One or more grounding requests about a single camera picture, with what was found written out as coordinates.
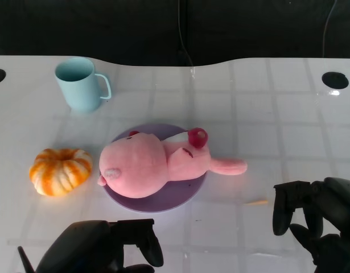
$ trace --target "orange striped pumpkin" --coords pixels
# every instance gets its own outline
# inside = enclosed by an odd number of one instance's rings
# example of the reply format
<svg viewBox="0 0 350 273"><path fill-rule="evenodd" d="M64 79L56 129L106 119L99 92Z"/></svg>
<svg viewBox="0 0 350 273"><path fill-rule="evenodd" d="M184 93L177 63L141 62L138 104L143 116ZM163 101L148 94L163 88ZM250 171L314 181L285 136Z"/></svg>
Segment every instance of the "orange striped pumpkin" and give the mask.
<svg viewBox="0 0 350 273"><path fill-rule="evenodd" d="M91 174L91 156L80 149L45 149L34 160L29 177L41 195L62 196Z"/></svg>

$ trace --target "purple plate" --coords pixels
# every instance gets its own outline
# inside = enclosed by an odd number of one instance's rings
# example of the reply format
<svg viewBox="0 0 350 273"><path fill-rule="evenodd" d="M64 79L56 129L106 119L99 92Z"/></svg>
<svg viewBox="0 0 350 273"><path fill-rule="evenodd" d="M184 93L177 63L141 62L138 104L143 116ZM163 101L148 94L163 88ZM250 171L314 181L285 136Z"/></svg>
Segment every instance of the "purple plate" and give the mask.
<svg viewBox="0 0 350 273"><path fill-rule="evenodd" d="M128 136L131 131L154 134L160 140L185 132L184 129L169 124L144 124L126 130L113 141ZM121 196L110 189L108 185L104 186L104 189L115 202L125 208L137 212L164 212L176 208L190 200L203 185L205 176L206 174L192 180L169 181L162 189L144 198L128 198Z"/></svg>

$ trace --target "small stick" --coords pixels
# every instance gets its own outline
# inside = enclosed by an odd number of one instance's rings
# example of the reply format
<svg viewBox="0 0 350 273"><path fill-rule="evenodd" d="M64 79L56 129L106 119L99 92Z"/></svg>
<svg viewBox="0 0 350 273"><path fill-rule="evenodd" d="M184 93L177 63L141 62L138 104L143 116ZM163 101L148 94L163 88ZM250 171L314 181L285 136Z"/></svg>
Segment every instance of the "small stick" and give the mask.
<svg viewBox="0 0 350 273"><path fill-rule="evenodd" d="M251 205L251 206L254 206L254 205L267 205L267 204L268 204L268 200L258 200L258 201L255 201L255 202L245 203L245 205Z"/></svg>

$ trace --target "pumpkin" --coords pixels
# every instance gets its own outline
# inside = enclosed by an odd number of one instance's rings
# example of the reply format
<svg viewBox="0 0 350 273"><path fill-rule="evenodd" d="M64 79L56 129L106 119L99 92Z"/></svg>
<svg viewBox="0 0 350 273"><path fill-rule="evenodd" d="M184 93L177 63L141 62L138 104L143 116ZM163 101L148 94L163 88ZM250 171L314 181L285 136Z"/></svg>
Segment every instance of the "pumpkin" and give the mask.
<svg viewBox="0 0 350 273"><path fill-rule="evenodd" d="M34 160L29 177L41 195L62 196L91 174L91 156L80 149L45 149Z"/></svg>

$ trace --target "mug handle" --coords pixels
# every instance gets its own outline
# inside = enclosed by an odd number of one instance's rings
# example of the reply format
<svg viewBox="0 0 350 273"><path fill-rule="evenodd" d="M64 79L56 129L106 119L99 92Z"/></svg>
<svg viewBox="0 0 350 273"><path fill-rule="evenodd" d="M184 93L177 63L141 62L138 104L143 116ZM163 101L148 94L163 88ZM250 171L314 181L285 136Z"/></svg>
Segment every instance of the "mug handle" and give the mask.
<svg viewBox="0 0 350 273"><path fill-rule="evenodd" d="M102 98L103 100L110 99L112 97L112 89L110 88L110 84L109 84L108 78L105 77L103 74L100 74L100 73L95 73L95 76L103 77L104 80L105 80L106 86L108 87L108 96L107 97L100 97L100 98Z"/></svg>

